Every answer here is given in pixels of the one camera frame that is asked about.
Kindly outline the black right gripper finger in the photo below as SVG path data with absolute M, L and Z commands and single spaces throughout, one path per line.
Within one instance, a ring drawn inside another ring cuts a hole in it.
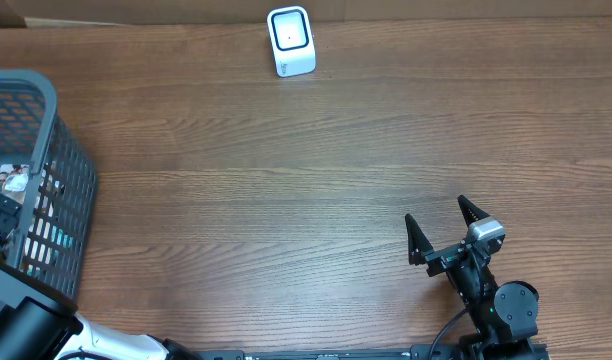
M 434 248 L 411 214 L 406 214 L 404 219 L 408 234 L 409 264 L 425 264 L 426 257 L 434 252 Z
M 459 208 L 461 210 L 463 219 L 467 226 L 471 226 L 473 223 L 487 219 L 490 215 L 476 206 L 471 202 L 465 195 L 460 195 L 457 198 Z

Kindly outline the beige Pantree snack bag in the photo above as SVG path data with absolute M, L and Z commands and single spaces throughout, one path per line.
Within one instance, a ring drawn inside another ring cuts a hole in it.
M 42 179 L 40 180 L 40 186 L 47 185 L 45 188 L 53 193 L 56 193 L 57 189 L 55 186 L 61 186 L 62 184 L 57 181 L 52 182 L 52 176 L 49 176 L 48 182 L 45 180 L 45 171 L 42 171 Z M 27 190 L 29 189 L 30 176 L 29 176 L 29 165 L 21 164 L 4 164 L 0 166 L 0 193 L 7 197 L 17 201 L 23 206 L 26 201 Z M 35 199 L 34 208 L 39 210 L 42 215 L 46 215 L 48 218 L 56 215 L 54 209 L 54 203 L 47 197 L 38 194 Z M 36 236 L 43 238 L 43 234 L 46 229 L 51 229 L 55 224 L 50 223 L 48 220 L 39 218 L 37 215 L 31 217 L 31 224 L 29 225 L 29 231 L 32 231 Z

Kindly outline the teal snack packet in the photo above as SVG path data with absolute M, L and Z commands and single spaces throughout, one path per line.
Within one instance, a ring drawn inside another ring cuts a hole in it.
M 45 230 L 43 239 L 50 239 L 50 242 L 53 245 L 68 250 L 70 250 L 73 245 L 73 238 L 69 235 L 65 235 L 61 229 L 58 229 L 55 226 L 53 226 L 51 229 Z M 27 237 L 24 244 L 24 255 L 28 256 L 33 261 L 50 266 L 56 266 L 60 257 L 60 251 Z M 25 272 L 27 275 L 38 278 L 41 271 L 42 269 L 40 267 L 37 267 L 31 263 L 26 265 Z

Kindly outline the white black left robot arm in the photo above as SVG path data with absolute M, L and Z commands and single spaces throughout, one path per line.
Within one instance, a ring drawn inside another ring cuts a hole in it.
M 0 359 L 198 359 L 170 340 L 86 320 L 64 292 L 0 262 Z

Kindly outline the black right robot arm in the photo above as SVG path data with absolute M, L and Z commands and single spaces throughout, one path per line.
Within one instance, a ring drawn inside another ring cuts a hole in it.
M 405 216 L 408 262 L 427 267 L 427 274 L 447 276 L 464 304 L 414 356 L 428 359 L 547 359 L 547 347 L 535 345 L 539 293 L 525 281 L 499 285 L 489 269 L 492 255 L 506 237 L 502 223 L 466 196 L 457 198 L 466 235 L 459 243 L 436 250 L 417 221 Z

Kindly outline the white barcode scanner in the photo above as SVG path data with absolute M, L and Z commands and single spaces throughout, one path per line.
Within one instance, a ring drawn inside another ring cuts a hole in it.
M 316 50 L 309 15 L 301 6 L 270 11 L 267 27 L 276 73 L 281 78 L 308 74 L 316 69 Z

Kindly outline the grey plastic basket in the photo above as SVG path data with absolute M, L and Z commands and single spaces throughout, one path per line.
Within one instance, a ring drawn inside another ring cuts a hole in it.
M 84 254 L 90 233 L 98 189 L 93 160 L 80 146 L 58 115 L 54 86 L 42 74 L 31 70 L 0 69 L 0 166 L 29 165 L 30 183 L 21 212 L 21 224 L 15 230 L 15 242 L 8 260 L 0 260 L 26 274 L 31 263 L 42 269 L 38 279 L 76 298 L 81 281 Z M 59 181 L 56 193 L 40 186 L 45 180 Z M 54 203 L 56 215 L 48 218 L 34 208 L 38 194 Z M 50 221 L 73 238 L 70 250 L 57 247 L 29 231 L 31 217 Z M 39 263 L 24 255 L 24 240 L 32 240 L 60 251 L 56 266 Z

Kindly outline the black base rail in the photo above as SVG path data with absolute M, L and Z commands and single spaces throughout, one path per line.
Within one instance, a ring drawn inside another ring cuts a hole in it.
M 199 351 L 202 360 L 549 360 L 545 345 L 494 345 L 481 352 L 464 352 L 456 344 L 438 345 L 430 355 L 430 345 L 407 349 L 317 350 L 285 352 L 243 352 L 241 350 Z

